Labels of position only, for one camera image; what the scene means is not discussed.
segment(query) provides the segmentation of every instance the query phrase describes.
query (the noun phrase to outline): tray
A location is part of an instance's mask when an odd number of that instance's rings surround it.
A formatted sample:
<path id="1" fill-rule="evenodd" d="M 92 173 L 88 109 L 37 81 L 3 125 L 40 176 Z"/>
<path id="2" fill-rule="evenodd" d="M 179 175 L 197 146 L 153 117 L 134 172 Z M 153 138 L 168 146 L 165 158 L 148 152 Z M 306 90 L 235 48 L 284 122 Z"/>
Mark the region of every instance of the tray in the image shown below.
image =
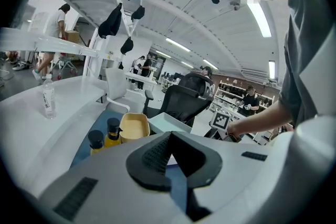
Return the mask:
<path id="1" fill-rule="evenodd" d="M 148 122 L 151 130 L 157 134 L 169 131 L 190 133 L 192 130 L 192 128 L 188 125 L 185 125 L 166 113 L 161 113 L 151 119 L 148 119 Z"/>
<path id="2" fill-rule="evenodd" d="M 121 119 L 120 129 L 122 143 L 149 136 L 149 125 L 145 114 L 126 113 Z"/>

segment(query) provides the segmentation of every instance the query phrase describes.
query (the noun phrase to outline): hand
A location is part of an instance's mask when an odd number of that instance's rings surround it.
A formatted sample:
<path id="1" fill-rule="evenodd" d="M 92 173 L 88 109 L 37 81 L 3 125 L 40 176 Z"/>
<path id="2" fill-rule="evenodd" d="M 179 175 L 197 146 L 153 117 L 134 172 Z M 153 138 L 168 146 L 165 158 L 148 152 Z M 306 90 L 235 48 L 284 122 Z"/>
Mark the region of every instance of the hand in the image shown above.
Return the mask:
<path id="1" fill-rule="evenodd" d="M 230 122 L 227 126 L 227 134 L 232 134 L 236 138 L 240 138 L 239 136 L 242 134 L 239 131 L 239 122 Z"/>

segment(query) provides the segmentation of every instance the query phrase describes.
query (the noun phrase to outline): ceiling light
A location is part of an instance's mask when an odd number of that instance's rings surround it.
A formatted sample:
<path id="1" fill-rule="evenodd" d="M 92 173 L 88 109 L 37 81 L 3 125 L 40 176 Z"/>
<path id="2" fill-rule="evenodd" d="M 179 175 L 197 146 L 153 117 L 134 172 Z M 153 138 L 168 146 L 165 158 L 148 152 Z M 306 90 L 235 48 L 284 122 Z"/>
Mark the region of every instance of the ceiling light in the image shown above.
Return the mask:
<path id="1" fill-rule="evenodd" d="M 187 51 L 187 52 L 190 51 L 190 50 L 187 49 L 186 47 L 183 47 L 181 44 L 178 44 L 177 42 L 171 40 L 170 38 L 166 38 L 166 41 L 168 41 L 169 43 L 174 44 L 174 45 L 180 47 L 181 49 L 184 49 L 184 50 Z"/>
<path id="2" fill-rule="evenodd" d="M 271 31 L 269 30 L 269 26 L 264 14 L 263 9 L 261 8 L 259 2 L 258 3 L 247 3 L 248 7 L 252 11 L 261 31 L 263 37 L 271 37 Z"/>
<path id="3" fill-rule="evenodd" d="M 167 54 L 164 54 L 163 52 L 160 52 L 160 51 L 156 51 L 157 53 L 159 53 L 159 54 L 161 54 L 161 55 L 163 55 L 163 56 L 166 56 L 167 58 L 172 58 L 171 56 L 169 56 L 169 55 L 167 55 Z"/>
<path id="4" fill-rule="evenodd" d="M 182 64 L 184 64 L 184 65 L 186 65 L 186 66 L 188 66 L 188 67 L 190 67 L 190 68 L 194 68 L 194 67 L 192 67 L 191 65 L 188 65 L 187 63 L 185 63 L 185 62 L 181 62 Z"/>
<path id="5" fill-rule="evenodd" d="M 215 67 L 212 63 L 210 63 L 209 61 L 203 59 L 203 61 L 205 61 L 209 66 L 211 66 L 213 69 L 218 69 L 217 67 Z"/>
<path id="6" fill-rule="evenodd" d="M 269 67 L 269 78 L 275 79 L 275 62 L 268 61 L 268 67 Z"/>

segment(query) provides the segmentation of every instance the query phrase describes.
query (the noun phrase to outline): black bottle cap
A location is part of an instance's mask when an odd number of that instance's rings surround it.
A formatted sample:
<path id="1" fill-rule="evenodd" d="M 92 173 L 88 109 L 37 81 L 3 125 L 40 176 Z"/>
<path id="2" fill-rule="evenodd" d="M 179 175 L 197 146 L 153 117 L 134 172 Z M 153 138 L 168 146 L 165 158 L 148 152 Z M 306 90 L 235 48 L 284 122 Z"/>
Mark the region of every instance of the black bottle cap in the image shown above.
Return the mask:
<path id="1" fill-rule="evenodd" d="M 94 150 L 102 148 L 104 146 L 104 135 L 101 131 L 93 130 L 88 134 L 90 141 L 90 147 Z"/>
<path id="2" fill-rule="evenodd" d="M 110 118 L 107 120 L 107 131 L 109 133 L 116 133 L 118 131 L 120 121 L 116 118 Z"/>

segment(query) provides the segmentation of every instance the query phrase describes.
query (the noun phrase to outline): yellow container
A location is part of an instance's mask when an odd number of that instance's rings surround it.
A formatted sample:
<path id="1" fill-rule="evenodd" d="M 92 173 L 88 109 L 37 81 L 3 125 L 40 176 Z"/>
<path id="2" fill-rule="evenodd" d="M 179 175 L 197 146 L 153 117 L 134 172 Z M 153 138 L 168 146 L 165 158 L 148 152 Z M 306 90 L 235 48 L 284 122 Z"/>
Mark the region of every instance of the yellow container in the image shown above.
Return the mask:
<path id="1" fill-rule="evenodd" d="M 119 136 L 120 121 L 116 118 L 110 118 L 107 120 L 107 135 L 105 136 L 104 147 L 112 147 L 121 144 Z"/>
<path id="2" fill-rule="evenodd" d="M 122 143 L 149 136 L 149 124 L 145 114 L 126 113 L 120 123 Z"/>
<path id="3" fill-rule="evenodd" d="M 90 141 L 90 155 L 100 152 L 104 149 L 104 135 L 101 131 L 93 130 L 89 132 L 88 139 Z"/>

